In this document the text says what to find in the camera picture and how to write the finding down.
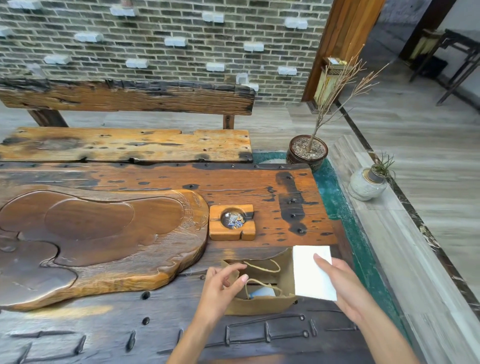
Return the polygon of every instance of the green carpet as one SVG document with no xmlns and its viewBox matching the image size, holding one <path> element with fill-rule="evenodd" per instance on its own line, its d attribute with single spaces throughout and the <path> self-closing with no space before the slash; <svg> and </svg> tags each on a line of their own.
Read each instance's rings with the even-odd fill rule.
<svg viewBox="0 0 480 364">
<path fill-rule="evenodd" d="M 263 152 L 253 154 L 254 163 L 264 163 L 269 159 L 285 159 L 285 153 Z M 367 239 L 348 206 L 330 162 L 326 159 L 313 176 L 317 182 L 318 191 L 322 196 L 328 217 L 332 220 L 342 220 L 345 233 L 352 248 L 355 272 L 375 301 L 409 340 L 399 313 L 393 303 L 392 296 L 380 276 Z"/>
</svg>

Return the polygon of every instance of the wooden door frame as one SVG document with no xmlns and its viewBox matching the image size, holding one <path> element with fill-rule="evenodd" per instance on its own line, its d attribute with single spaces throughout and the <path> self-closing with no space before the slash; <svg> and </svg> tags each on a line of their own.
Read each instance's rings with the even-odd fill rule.
<svg viewBox="0 0 480 364">
<path fill-rule="evenodd" d="M 412 34 L 410 35 L 410 38 L 403 46 L 403 49 L 398 57 L 403 59 L 404 61 L 408 61 L 410 55 L 413 53 L 415 47 L 417 46 L 418 42 L 422 37 L 422 30 L 437 29 L 447 16 L 450 9 L 452 9 L 455 2 L 456 0 L 432 0 L 427 10 L 425 10 L 425 12 L 423 13 Z"/>
<path fill-rule="evenodd" d="M 334 0 L 317 50 L 302 101 L 311 101 L 317 90 L 324 57 L 349 60 L 365 45 L 385 0 Z"/>
</svg>

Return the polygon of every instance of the potted plant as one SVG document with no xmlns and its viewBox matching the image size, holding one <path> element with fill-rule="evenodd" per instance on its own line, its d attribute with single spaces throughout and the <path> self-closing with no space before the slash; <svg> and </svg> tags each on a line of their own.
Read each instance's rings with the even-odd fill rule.
<svg viewBox="0 0 480 364">
<path fill-rule="evenodd" d="M 370 168 L 360 168 L 350 177 L 348 193 L 357 200 L 368 201 L 382 194 L 387 187 L 387 177 L 390 172 L 395 175 L 390 167 L 393 165 L 394 156 L 382 153 L 382 157 Z"/>
<path fill-rule="evenodd" d="M 347 84 L 355 83 L 358 72 L 365 70 L 366 62 L 362 59 L 358 60 L 358 57 L 352 57 L 345 67 L 340 71 L 340 74 L 335 79 L 326 78 L 320 89 L 320 94 L 316 100 L 318 105 L 318 117 L 315 123 L 315 129 L 311 135 L 297 135 L 291 141 L 287 150 L 287 163 L 307 163 L 310 168 L 315 171 L 318 169 L 323 160 L 328 155 L 327 144 L 316 137 L 318 129 L 327 123 L 333 123 L 343 117 L 340 115 L 336 119 L 333 119 L 339 110 L 341 110 L 347 102 L 354 96 L 361 94 L 367 94 L 373 86 L 377 83 L 372 83 L 378 74 L 387 66 L 385 65 L 381 70 L 377 72 L 370 72 L 363 77 L 354 87 L 347 99 L 342 105 L 337 108 L 333 113 L 328 115 L 332 104 L 337 100 L 340 92 Z M 325 67 L 325 73 L 328 73 L 329 65 Z"/>
</svg>

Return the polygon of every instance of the hand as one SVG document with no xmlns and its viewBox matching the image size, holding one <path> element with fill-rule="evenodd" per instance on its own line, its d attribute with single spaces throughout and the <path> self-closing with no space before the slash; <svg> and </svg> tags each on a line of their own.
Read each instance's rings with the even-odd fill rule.
<svg viewBox="0 0 480 364">
<path fill-rule="evenodd" d="M 379 308 L 345 261 L 332 258 L 332 264 L 330 264 L 318 254 L 314 254 L 313 259 L 320 269 L 330 277 L 336 289 L 336 305 L 355 324 L 360 325 L 367 313 Z"/>
<path fill-rule="evenodd" d="M 235 282 L 228 281 L 230 273 L 234 270 L 241 270 L 247 267 L 246 264 L 235 263 L 225 268 L 210 267 L 205 277 L 202 296 L 198 303 L 195 318 L 203 321 L 204 324 L 214 327 L 224 315 L 228 304 L 233 297 L 245 286 L 248 280 L 246 274 L 239 277 Z"/>
</svg>

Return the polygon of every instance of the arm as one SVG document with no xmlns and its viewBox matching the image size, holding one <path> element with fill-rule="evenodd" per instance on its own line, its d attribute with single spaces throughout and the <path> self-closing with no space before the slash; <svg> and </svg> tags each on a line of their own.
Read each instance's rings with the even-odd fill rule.
<svg viewBox="0 0 480 364">
<path fill-rule="evenodd" d="M 233 297 L 245 286 L 246 274 L 230 284 L 228 276 L 234 270 L 245 269 L 236 263 L 224 269 L 210 267 L 205 277 L 202 296 L 192 323 L 167 360 L 167 364 L 196 363 L 217 322 L 225 313 Z"/>
<path fill-rule="evenodd" d="M 420 364 L 413 350 L 388 316 L 343 260 L 332 264 L 313 256 L 330 277 L 337 292 L 337 306 L 359 327 L 376 364 Z"/>
</svg>

